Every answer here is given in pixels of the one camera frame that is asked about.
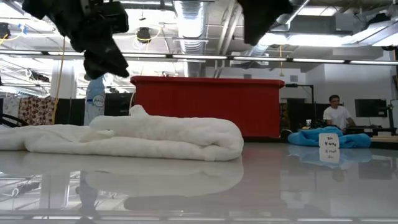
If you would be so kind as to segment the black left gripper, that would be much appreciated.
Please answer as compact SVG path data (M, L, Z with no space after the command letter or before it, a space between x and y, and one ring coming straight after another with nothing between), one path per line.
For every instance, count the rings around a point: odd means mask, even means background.
M60 32L71 40L77 52L84 53L86 77L96 80L105 73L127 78L128 64L113 34L122 32L121 15L61 15Z

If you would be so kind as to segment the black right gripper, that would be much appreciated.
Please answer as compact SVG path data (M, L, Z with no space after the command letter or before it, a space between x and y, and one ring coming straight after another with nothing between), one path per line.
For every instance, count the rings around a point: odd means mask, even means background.
M244 43L257 45L275 20L294 11L289 0L238 0L244 15Z

